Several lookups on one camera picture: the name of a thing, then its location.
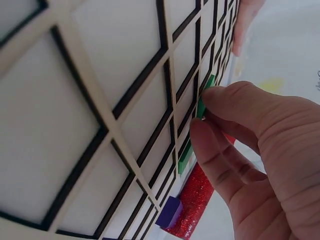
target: black grid lines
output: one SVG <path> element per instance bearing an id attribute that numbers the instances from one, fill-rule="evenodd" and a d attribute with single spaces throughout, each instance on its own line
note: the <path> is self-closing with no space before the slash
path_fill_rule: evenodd
<path id="1" fill-rule="evenodd" d="M 229 17 L 229 26 L 228 26 L 228 30 L 225 33 L 225 38 L 227 38 L 227 36 L 229 36 L 230 31 L 232 31 L 231 26 L 232 26 L 232 22 L 233 22 L 233 20 L 232 20 L 233 11 L 234 11 L 234 9 L 232 8 L 231 12 L 230 12 L 230 17 Z"/>
<path id="2" fill-rule="evenodd" d="M 158 215 L 158 210 L 155 211 L 155 213 L 154 213 L 154 215 L 153 215 L 150 223 L 148 224 L 148 227 L 147 227 L 146 230 L 144 231 L 144 233 L 143 233 L 142 237 L 140 238 L 140 240 L 145 239 L 145 237 L 146 237 L 147 233 L 149 232 L 149 229 L 151 228 L 151 226 L 152 226 L 153 222 L 155 221 L 157 215 Z"/>
<path id="3" fill-rule="evenodd" d="M 237 12 L 239 10 L 239 0 L 225 0 L 224 1 L 224 12 L 220 19 L 218 19 L 218 1 L 222 2 L 222 0 L 213 0 L 214 1 L 214 13 L 213 13 L 213 27 L 212 27 L 212 33 L 208 39 L 208 41 L 204 44 L 203 48 L 201 48 L 200 44 L 200 34 L 201 34 L 201 16 L 198 14 L 201 10 L 201 0 L 195 0 L 196 5 L 195 9 L 189 14 L 189 16 L 183 21 L 183 23 L 176 29 L 176 31 L 172 34 L 173 41 L 177 40 L 177 38 L 180 36 L 180 34 L 186 29 L 188 25 L 191 24 L 191 22 L 195 22 L 194 18 L 196 16 L 199 16 L 198 19 L 196 19 L 195 22 L 195 59 L 194 64 L 189 70 L 186 78 L 183 80 L 181 87 L 178 89 L 176 93 L 176 102 L 173 102 L 173 96 L 172 96 L 172 90 L 171 90 L 171 78 L 170 78 L 170 70 L 173 71 L 173 69 L 170 69 L 170 60 L 166 60 L 165 64 L 163 65 L 164 70 L 164 79 L 165 79 L 165 90 L 166 90 L 166 98 L 167 98 L 167 110 L 165 111 L 164 115 L 162 116 L 160 122 L 156 126 L 154 132 L 152 133 L 151 137 L 149 138 L 147 144 L 144 146 L 141 154 L 139 155 L 138 159 L 136 160 L 136 163 L 139 167 L 142 166 L 144 163 L 146 157 L 148 156 L 150 150 L 152 149 L 153 145 L 155 144 L 156 140 L 158 139 L 159 135 L 161 134 L 162 130 L 164 129 L 167 124 L 169 124 L 170 128 L 170 145 L 168 149 L 166 150 L 164 156 L 162 157 L 159 165 L 157 166 L 151 180 L 148 183 L 148 187 L 144 189 L 140 182 L 137 180 L 138 185 L 143 191 L 143 194 L 141 198 L 139 199 L 137 205 L 135 206 L 129 220 L 126 222 L 125 227 L 122 229 L 121 233 L 119 234 L 119 238 L 123 239 L 128 230 L 130 229 L 132 223 L 135 221 L 137 214 L 139 213 L 140 209 L 142 208 L 143 204 L 148 201 L 148 193 L 150 189 L 155 185 L 155 182 L 157 181 L 161 171 L 164 168 L 164 165 L 168 161 L 168 158 L 172 155 L 172 165 L 166 173 L 165 179 L 159 189 L 159 191 L 156 193 L 155 201 L 153 196 L 153 201 L 150 199 L 151 206 L 149 207 L 146 215 L 144 216 L 142 222 L 139 224 L 139 227 L 137 228 L 136 232 L 134 233 L 134 236 L 132 239 L 136 239 L 139 234 L 141 234 L 141 230 L 143 227 L 148 225 L 147 229 L 143 233 L 143 236 L 141 239 L 143 239 L 146 234 L 148 233 L 150 227 L 152 226 L 152 223 L 154 222 L 155 218 L 157 217 L 158 211 L 160 209 L 156 209 L 159 203 L 159 206 L 161 207 L 165 199 L 167 198 L 168 194 L 170 193 L 170 190 L 176 180 L 177 173 L 176 173 L 176 167 L 177 167 L 177 161 L 181 157 L 183 150 L 185 149 L 189 139 L 190 135 L 188 134 L 187 137 L 184 139 L 183 144 L 180 149 L 176 149 L 177 142 L 175 141 L 175 129 L 177 129 L 177 136 L 179 137 L 181 135 L 182 130 L 184 127 L 186 127 L 186 124 L 188 122 L 188 119 L 190 116 L 195 117 L 196 116 L 196 110 L 197 110 L 197 101 L 199 99 L 199 96 L 201 92 L 203 91 L 206 83 L 208 82 L 208 79 L 210 77 L 212 68 L 214 64 L 217 64 L 217 73 L 216 73 L 216 83 L 221 82 L 221 79 L 223 78 L 224 72 L 227 68 L 227 63 L 230 59 L 230 47 L 233 40 L 233 34 L 234 31 L 232 29 L 232 26 L 234 25 L 236 19 L 237 19 Z M 48 5 L 43 0 L 38 0 L 39 2 L 39 9 L 32 13 L 28 18 L 26 18 L 23 22 L 21 22 L 17 27 L 15 27 L 8 35 L 3 38 L 0 41 L 0 48 L 4 46 L 8 41 L 10 41 L 11 37 L 14 36 L 20 29 L 22 29 L 25 25 L 27 25 L 32 19 L 34 19 L 37 15 L 39 15 L 43 10 L 45 10 Z M 113 109 L 112 113 L 117 120 L 124 109 L 127 107 L 128 103 L 132 100 L 132 98 L 137 94 L 137 91 L 140 89 L 140 87 L 145 83 L 146 79 L 150 75 L 151 71 L 155 68 L 155 66 L 159 63 L 159 61 L 162 59 L 164 60 L 164 55 L 168 51 L 169 45 L 168 45 L 168 39 L 167 39 L 167 29 L 166 29 L 166 20 L 165 20 L 165 11 L 164 11 L 164 0 L 156 0 L 156 8 L 157 8 L 157 17 L 158 17 L 158 29 L 159 29 L 159 35 L 160 35 L 160 49 L 158 52 L 153 56 L 153 58 L 150 60 L 150 62 L 145 66 L 145 68 L 141 71 L 139 76 L 135 79 L 133 84 L 130 86 L 130 88 L 126 91 L 126 93 L 122 96 L 120 101 L 117 103 L 115 108 Z M 227 26 L 226 17 L 228 16 L 229 24 Z M 218 45 L 216 41 L 214 41 L 218 29 L 222 28 L 222 35 L 221 35 L 221 42 L 220 45 Z M 74 78 L 82 96 L 84 97 L 85 101 L 87 102 L 92 114 L 95 116 L 96 121 L 99 123 L 99 129 L 92 141 L 90 142 L 89 146 L 84 150 L 81 158 L 79 159 L 78 163 L 72 170 L 72 172 L 69 174 L 67 180 L 65 181 L 64 185 L 61 187 L 59 193 L 57 194 L 54 202 L 52 203 L 50 209 L 48 210 L 45 218 L 43 219 L 41 224 L 35 224 L 33 222 L 25 221 L 23 219 L 11 216 L 9 214 L 6 214 L 4 212 L 0 212 L 0 217 L 6 218 L 8 220 L 26 225 L 31 228 L 39 229 L 47 231 L 52 222 L 55 220 L 58 212 L 60 211 L 61 207 L 63 206 L 65 200 L 67 199 L 70 191 L 73 189 L 74 185 L 76 184 L 79 176 L 82 174 L 88 163 L 90 162 L 92 156 L 100 146 L 101 142 L 105 139 L 107 136 L 108 128 L 104 123 L 104 120 L 102 119 L 97 107 L 95 106 L 95 103 L 92 101 L 92 98 L 90 94 L 88 93 L 86 87 L 83 84 L 83 81 L 81 80 L 81 77 L 78 73 L 78 70 L 76 66 L 73 63 L 72 57 L 68 53 L 68 49 L 66 48 L 63 36 L 61 36 L 59 29 L 57 26 L 54 26 L 51 29 L 51 35 L 55 41 L 55 44 L 57 45 L 59 52 L 61 53 L 65 64 L 67 65 L 69 71 L 71 72 L 72 77 Z M 205 78 L 201 85 L 199 85 L 199 67 L 200 67 L 200 58 L 203 58 L 205 54 L 210 54 L 210 62 L 209 62 L 209 70 L 205 74 Z M 189 84 L 193 84 L 193 98 L 192 103 L 189 106 L 185 116 L 183 117 L 181 124 L 179 126 L 174 126 L 174 117 L 175 114 L 173 112 L 174 104 L 176 105 L 180 98 L 185 93 L 187 87 Z M 110 207 L 106 211 L 102 221 L 97 226 L 95 232 L 93 235 L 85 235 L 85 234 L 79 234 L 76 232 L 69 232 L 58 229 L 56 233 L 62 234 L 62 235 L 68 235 L 78 238 L 86 238 L 86 239 L 98 239 L 100 238 L 101 234 L 105 230 L 106 226 L 112 219 L 113 215 L 115 214 L 117 208 L 121 204 L 125 194 L 127 193 L 129 187 L 134 183 L 134 181 L 137 179 L 136 174 L 131 169 L 129 163 L 127 162 L 126 158 L 124 157 L 123 153 L 121 152 L 122 146 L 118 146 L 115 140 L 111 141 L 111 145 L 116 150 L 117 154 L 120 156 L 121 160 L 129 170 L 129 174 L 126 177 L 125 181 L 123 182 L 121 188 L 119 189 L 118 193 L 116 194 L 115 198 L 113 199 Z M 152 217 L 152 220 L 149 222 L 148 219 L 152 211 L 156 209 L 157 212 Z"/>
<path id="4" fill-rule="evenodd" d="M 171 140 L 171 143 L 168 147 L 168 149 L 166 150 L 164 156 L 162 157 L 161 159 L 161 162 L 159 163 L 158 167 L 156 168 L 150 182 L 148 183 L 150 189 L 152 189 L 152 187 L 155 185 L 162 169 L 164 168 L 166 162 L 168 161 L 170 155 L 172 154 L 173 150 L 174 150 L 174 147 L 175 147 L 175 127 L 174 127 L 174 120 L 173 118 L 170 120 L 170 140 Z"/>
<path id="5" fill-rule="evenodd" d="M 223 14 L 218 22 L 218 28 L 220 28 L 221 24 L 224 22 L 224 19 L 227 15 L 227 12 L 228 12 L 228 0 L 224 0 L 224 7 L 223 7 L 224 11 L 223 11 Z"/>
<path id="6" fill-rule="evenodd" d="M 201 57 L 203 58 L 206 54 L 211 42 L 213 41 L 216 33 L 217 33 L 217 22 L 218 22 L 218 0 L 213 0 L 214 6 L 213 6 L 213 25 L 212 25 L 212 33 L 208 39 L 208 41 L 203 46 L 203 49 L 201 51 Z"/>
<path id="7" fill-rule="evenodd" d="M 189 85 L 189 82 L 192 79 L 192 76 L 194 75 L 195 71 L 197 70 L 200 62 L 200 18 L 195 23 L 195 50 L 194 50 L 194 64 L 191 67 L 190 71 L 186 75 L 185 79 L 183 80 L 179 90 L 176 93 L 176 102 L 178 102 L 183 94 L 183 92 L 186 90 L 187 86 Z"/>
<path id="8" fill-rule="evenodd" d="M 169 180 L 172 172 L 174 172 L 174 170 L 175 170 L 175 168 L 176 168 L 176 162 L 177 162 L 177 161 L 176 161 L 176 152 L 173 151 L 173 152 L 172 152 L 172 165 L 171 165 L 168 173 L 166 174 L 166 176 L 165 176 L 165 178 L 164 178 L 164 181 L 163 181 L 163 183 L 162 183 L 161 186 L 160 186 L 160 189 L 159 189 L 158 192 L 156 193 L 155 199 L 157 199 L 157 200 L 159 199 L 161 193 L 163 192 L 165 186 L 167 185 L 167 182 L 168 182 L 168 180 Z"/>
<path id="9" fill-rule="evenodd" d="M 205 86 L 206 86 L 206 84 L 208 82 L 208 79 L 210 77 L 210 73 L 211 73 L 213 65 L 214 65 L 214 54 L 215 54 L 215 42 L 211 46 L 209 69 L 208 69 L 208 72 L 205 74 L 204 80 L 203 80 L 203 82 L 202 82 L 202 84 L 201 84 L 201 86 L 199 88 L 198 96 L 200 96 L 200 94 L 204 90 L 204 88 L 205 88 Z"/>
<path id="10" fill-rule="evenodd" d="M 159 25 L 159 35 L 161 48 L 151 59 L 151 61 L 145 66 L 139 76 L 134 80 L 130 88 L 125 92 L 120 101 L 113 109 L 113 115 L 115 119 L 118 119 L 126 108 L 130 100 L 137 93 L 138 89 L 145 82 L 151 71 L 155 68 L 160 59 L 164 56 L 168 50 L 168 39 L 167 39 L 167 29 L 166 29 L 166 20 L 165 20 L 165 8 L 163 0 L 156 0 L 157 16 L 158 16 L 158 25 Z"/>
<path id="11" fill-rule="evenodd" d="M 192 112 L 192 118 L 196 117 L 196 115 L 197 115 L 196 113 L 197 113 L 197 111 L 196 111 L 196 109 L 194 109 L 193 112 Z M 190 139 L 190 133 L 188 133 L 187 136 L 185 137 L 185 139 L 183 140 L 183 143 L 182 143 L 180 149 L 177 149 L 177 151 L 178 151 L 178 160 L 180 160 L 180 157 L 184 153 L 184 150 L 185 150 L 185 148 L 186 148 L 186 146 L 187 146 L 187 144 L 189 142 L 189 139 Z"/>
<path id="12" fill-rule="evenodd" d="M 67 68 L 69 69 L 69 71 L 72 75 L 72 78 L 74 79 L 79 91 L 82 94 L 82 97 L 85 99 L 87 105 L 89 106 L 92 114 L 95 116 L 95 119 L 98 122 L 98 124 L 100 125 L 100 127 L 99 127 L 97 133 L 95 134 L 95 136 L 93 137 L 93 139 L 91 140 L 88 147 L 82 153 L 77 164 L 74 166 L 71 173 L 69 174 L 69 176 L 65 180 L 63 186 L 59 190 L 53 203 L 51 204 L 49 210 L 47 211 L 46 215 L 44 216 L 44 218 L 40 224 L 33 223 L 28 220 L 25 220 L 25 219 L 22 219 L 19 217 L 15 217 L 15 216 L 12 216 L 11 214 L 0 211 L 0 217 L 2 217 L 2 218 L 8 219 L 13 222 L 17 222 L 19 224 L 22 224 L 22 225 L 25 225 L 28 227 L 44 230 L 44 231 L 47 231 L 50 228 L 52 222 L 54 221 L 60 208 L 64 204 L 70 191 L 72 190 L 72 188 L 76 184 L 81 173 L 84 171 L 84 169 L 88 165 L 89 161 L 91 160 L 92 156 L 94 155 L 94 153 L 96 152 L 96 150 L 100 146 L 101 142 L 104 140 L 104 138 L 108 134 L 107 127 L 105 126 L 98 110 L 96 109 L 87 89 L 85 88 L 85 86 L 80 78 L 80 75 L 79 75 L 71 57 L 69 56 L 69 53 L 67 51 L 67 48 L 64 45 L 63 39 L 60 35 L 58 28 L 56 26 L 54 26 L 50 30 L 50 32 L 51 32 L 51 35 L 52 35 L 54 42 L 56 43 L 56 46 L 57 46 L 59 52 L 64 60 L 64 63 L 66 64 Z"/>
<path id="13" fill-rule="evenodd" d="M 214 57 L 214 63 L 217 62 L 219 54 L 221 53 L 222 48 L 224 46 L 225 31 L 226 31 L 226 23 L 224 23 L 222 26 L 221 42 L 220 42 L 219 50 L 216 52 L 216 55 Z"/>
<path id="14" fill-rule="evenodd" d="M 22 28 L 24 28 L 28 23 L 30 23 L 34 18 L 36 18 L 40 13 L 48 8 L 48 4 L 44 0 L 37 0 L 38 8 L 31 12 L 29 16 L 20 21 L 15 27 L 13 27 L 9 32 L 0 38 L 0 49 L 7 43 L 9 40 L 18 33 Z"/>
<path id="15" fill-rule="evenodd" d="M 195 9 L 186 17 L 186 19 L 178 26 L 172 34 L 172 40 L 175 41 L 179 35 L 185 30 L 189 23 L 194 19 L 201 9 L 201 0 L 195 0 Z"/>
<path id="16" fill-rule="evenodd" d="M 150 214 L 151 214 L 151 212 L 152 212 L 152 210 L 153 210 L 154 208 L 155 208 L 155 206 L 154 206 L 153 204 L 151 204 L 151 206 L 149 207 L 148 211 L 146 212 L 144 218 L 142 219 L 139 227 L 138 227 L 137 230 L 135 231 L 135 233 L 134 233 L 134 235 L 133 235 L 133 237 L 132 237 L 132 240 L 136 240 L 136 239 L 137 239 L 137 237 L 138 237 L 141 229 L 142 229 L 143 226 L 145 225 L 146 221 L 148 220 L 148 218 L 149 218 L 149 216 L 150 216 Z"/>
<path id="17" fill-rule="evenodd" d="M 143 194 L 139 200 L 139 202 L 137 203 L 136 207 L 134 208 L 129 220 L 126 222 L 123 230 L 121 231 L 118 239 L 123 239 L 126 235 L 126 233 L 128 232 L 129 228 L 131 227 L 131 224 L 134 222 L 136 216 L 138 215 L 141 207 L 143 206 L 143 204 L 145 203 L 147 197 L 148 197 L 148 194 L 146 193 L 145 189 L 142 187 L 142 185 L 140 184 L 140 182 L 137 180 L 136 181 L 138 183 L 138 185 L 140 186 L 140 188 L 142 189 L 143 191 Z"/>
<path id="18" fill-rule="evenodd" d="M 165 200 L 166 200 L 168 194 L 170 193 L 170 190 L 171 190 L 172 186 L 174 185 L 174 183 L 176 181 L 177 173 L 176 173 L 175 169 L 173 169 L 172 171 L 173 171 L 173 179 L 172 179 L 168 189 L 166 190 L 166 192 L 165 192 L 165 194 L 163 196 L 163 199 L 160 202 L 160 207 L 162 207 L 162 205 L 165 203 Z"/>
<path id="19" fill-rule="evenodd" d="M 113 216 L 113 214 L 115 213 L 115 211 L 117 210 L 119 204 L 121 203 L 121 201 L 123 200 L 127 190 L 129 189 L 129 187 L 131 186 L 133 180 L 135 179 L 135 173 L 133 172 L 133 170 L 131 169 L 130 165 L 128 164 L 126 158 L 124 157 L 124 155 L 122 154 L 120 148 L 118 147 L 118 145 L 116 144 L 116 142 L 114 140 L 111 141 L 111 145 L 113 146 L 113 148 L 115 149 L 115 151 L 117 152 L 117 154 L 119 155 L 120 159 L 122 160 L 123 164 L 126 166 L 126 168 L 129 171 L 128 176 L 126 177 L 125 181 L 123 182 L 119 192 L 116 194 L 115 198 L 113 199 L 110 207 L 108 208 L 107 212 L 105 213 L 104 217 L 102 218 L 102 221 L 100 222 L 99 226 L 97 226 L 95 232 L 93 235 L 85 235 L 85 234 L 80 234 L 80 233 L 76 233 L 76 232 L 70 232 L 70 231 L 65 231 L 65 230 L 60 230 L 58 229 L 56 231 L 57 234 L 62 234 L 62 235 L 67 235 L 67 236 L 72 236 L 72 237 L 77 237 L 77 238 L 85 238 L 85 239 L 98 239 L 100 237 L 100 235 L 103 233 L 104 229 L 106 228 L 107 224 L 109 223 L 111 217 Z"/>
<path id="20" fill-rule="evenodd" d="M 146 143 L 145 147 L 143 148 L 141 154 L 139 155 L 138 159 L 137 159 L 137 164 L 139 167 L 142 166 L 142 164 L 144 163 L 146 157 L 148 156 L 151 148 L 153 147 L 153 145 L 155 144 L 157 138 L 159 137 L 162 129 L 165 127 L 166 123 L 169 120 L 169 117 L 171 115 L 171 113 L 173 112 L 173 98 L 172 98 L 172 94 L 171 94 L 171 84 L 170 84 L 170 69 L 169 69 L 169 60 L 167 60 L 163 66 L 164 69 L 164 79 L 165 79 L 165 92 L 166 92 L 166 99 L 167 99 L 167 109 L 164 113 L 164 115 L 162 116 L 160 122 L 158 123 L 158 125 L 156 126 L 154 132 L 152 133 L 150 139 L 148 140 L 148 142 Z"/>
<path id="21" fill-rule="evenodd" d="M 187 110 L 185 116 L 183 117 L 183 120 L 180 124 L 180 126 L 178 127 L 178 131 L 177 131 L 177 135 L 178 137 L 180 136 L 182 130 L 184 129 L 188 118 L 190 117 L 192 111 L 194 110 L 196 104 L 197 104 L 197 100 L 198 100 L 198 81 L 199 81 L 199 72 L 196 73 L 196 75 L 194 76 L 193 79 L 193 99 L 192 99 L 192 103 L 189 107 L 189 109 Z"/>

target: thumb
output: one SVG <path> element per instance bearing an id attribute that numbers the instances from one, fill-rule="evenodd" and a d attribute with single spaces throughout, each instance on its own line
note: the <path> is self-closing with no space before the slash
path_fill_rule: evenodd
<path id="1" fill-rule="evenodd" d="M 286 111 L 283 109 L 286 108 L 285 97 L 263 91 L 247 81 L 239 81 L 227 87 L 211 87 L 201 97 L 211 113 L 245 126 L 258 138 Z"/>

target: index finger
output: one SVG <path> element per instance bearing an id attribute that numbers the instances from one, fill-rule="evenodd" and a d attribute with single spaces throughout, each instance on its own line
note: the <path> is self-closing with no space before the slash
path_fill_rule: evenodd
<path id="1" fill-rule="evenodd" d="M 197 118 L 192 120 L 190 139 L 199 165 L 213 188 L 228 205 L 233 196 L 245 185 L 244 182 L 226 162 L 208 124 Z"/>
<path id="2" fill-rule="evenodd" d="M 204 91 L 202 100 L 206 108 L 217 117 L 238 123 L 261 134 L 285 112 L 283 96 L 271 94 L 250 82 L 239 81 L 227 87 L 215 86 Z"/>

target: knuckle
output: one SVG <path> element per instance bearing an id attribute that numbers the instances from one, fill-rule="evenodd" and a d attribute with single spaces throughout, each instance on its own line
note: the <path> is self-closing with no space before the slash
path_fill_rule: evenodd
<path id="1" fill-rule="evenodd" d="M 238 81 L 225 88 L 225 97 L 232 103 L 238 103 L 243 100 L 248 91 L 252 89 L 254 85 L 248 81 Z"/>
<path id="2" fill-rule="evenodd" d="M 232 170 L 230 168 L 222 172 L 215 180 L 216 185 L 220 185 L 221 183 L 223 183 L 226 179 L 230 177 L 231 174 Z"/>

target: finger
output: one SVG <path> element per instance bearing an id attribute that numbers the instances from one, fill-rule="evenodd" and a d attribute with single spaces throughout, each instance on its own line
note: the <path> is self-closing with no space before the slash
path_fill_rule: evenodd
<path id="1" fill-rule="evenodd" d="M 238 17 L 234 27 L 232 52 L 237 57 L 241 53 L 246 33 L 253 19 L 258 14 L 265 0 L 242 0 L 239 6 Z"/>
<path id="2" fill-rule="evenodd" d="M 204 120 L 211 127 L 226 162 L 239 175 L 244 183 L 262 181 L 267 175 L 257 170 L 255 165 L 243 156 L 224 136 L 219 127 L 212 121 Z"/>
<path id="3" fill-rule="evenodd" d="M 245 41 L 247 30 L 243 30 L 243 27 L 239 24 L 235 24 L 234 27 L 234 37 L 233 37 L 233 45 L 232 52 L 235 56 L 239 57 L 241 55 L 242 46 Z"/>
<path id="4" fill-rule="evenodd" d="M 190 138 L 199 165 L 228 205 L 244 183 L 225 162 L 209 125 L 200 119 L 194 119 L 190 124 Z"/>
<path id="5" fill-rule="evenodd" d="M 223 120 L 222 118 L 217 117 L 208 110 L 206 110 L 204 116 L 206 119 L 216 123 L 225 134 L 234 137 L 241 143 L 247 145 L 258 155 L 260 155 L 260 150 L 258 147 L 258 138 L 256 137 L 253 131 L 234 121 Z"/>
<path id="6" fill-rule="evenodd" d="M 201 95 L 206 108 L 217 117 L 240 124 L 261 133 L 283 118 L 283 96 L 274 95 L 247 81 L 239 81 L 227 87 L 208 88 Z"/>

